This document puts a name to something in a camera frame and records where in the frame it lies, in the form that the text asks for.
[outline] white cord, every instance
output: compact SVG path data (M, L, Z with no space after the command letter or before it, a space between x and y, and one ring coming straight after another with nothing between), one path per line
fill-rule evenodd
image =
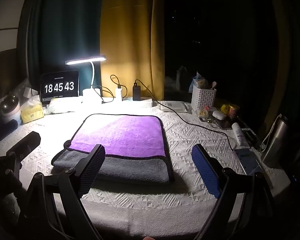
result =
M282 117L282 114L279 114L279 115L277 116L277 118L274 120L274 123L272 124L272 127L271 127L269 133L268 133L267 136L263 139L263 141L262 141L262 143L261 143L261 145L260 145L260 153L262 153L262 152L264 152L264 151L266 150L266 148L267 148L267 146L268 146L270 134L272 133L272 131L273 131L273 129L274 129L274 126L275 126L275 123L277 122L277 119L278 119L279 117ZM268 141L267 141L266 147L265 147L263 150L261 150L261 146L263 145L263 143L266 141L267 138L268 138Z
M92 65L92 80L91 80L91 86L90 87L92 87L93 81L94 81L94 64L92 63L92 61L90 63Z

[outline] purple and gray cloth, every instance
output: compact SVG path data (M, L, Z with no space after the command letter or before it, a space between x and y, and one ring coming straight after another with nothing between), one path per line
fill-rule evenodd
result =
M51 164L74 167L96 144L106 150L99 179L142 184L174 181L164 129L156 116L92 114Z

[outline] black power adapter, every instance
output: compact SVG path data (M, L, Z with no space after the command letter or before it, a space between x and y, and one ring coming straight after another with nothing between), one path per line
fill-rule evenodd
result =
M141 86L138 86L135 82L132 87L132 100L140 101L141 100Z

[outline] blue gripper pad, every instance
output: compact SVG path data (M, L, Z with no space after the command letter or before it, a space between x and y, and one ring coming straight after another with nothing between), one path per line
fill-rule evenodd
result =
M221 164L217 159L210 157L201 144L192 147L192 160L208 192L219 198L226 179Z

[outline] lamp head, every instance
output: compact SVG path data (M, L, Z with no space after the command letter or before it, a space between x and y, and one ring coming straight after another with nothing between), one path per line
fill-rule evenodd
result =
M78 58L78 59L67 60L66 65L74 65L74 64L80 64L85 62L95 62L95 61L104 61L104 60L106 60L106 56Z

